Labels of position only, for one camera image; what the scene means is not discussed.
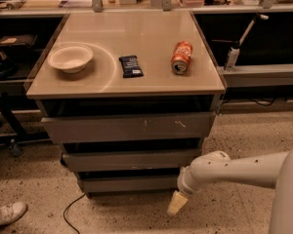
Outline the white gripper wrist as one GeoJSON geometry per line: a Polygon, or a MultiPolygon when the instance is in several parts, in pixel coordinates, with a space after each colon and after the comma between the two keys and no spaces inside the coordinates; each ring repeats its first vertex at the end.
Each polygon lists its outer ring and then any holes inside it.
{"type": "Polygon", "coordinates": [[[167,209],[168,215],[176,215],[179,210],[187,203],[187,195],[194,194],[199,189],[199,180],[191,166],[181,167],[180,174],[177,178],[177,185],[181,192],[175,191],[173,193],[167,209]]]}

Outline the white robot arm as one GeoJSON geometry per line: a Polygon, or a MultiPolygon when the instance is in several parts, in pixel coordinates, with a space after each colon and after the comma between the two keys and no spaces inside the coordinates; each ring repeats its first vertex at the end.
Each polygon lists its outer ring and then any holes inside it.
{"type": "Polygon", "coordinates": [[[224,151],[195,158],[180,169],[177,190],[167,213],[176,215],[191,195],[214,182],[236,182],[272,188],[269,234],[293,234],[293,148],[262,156],[232,159],[224,151]]]}

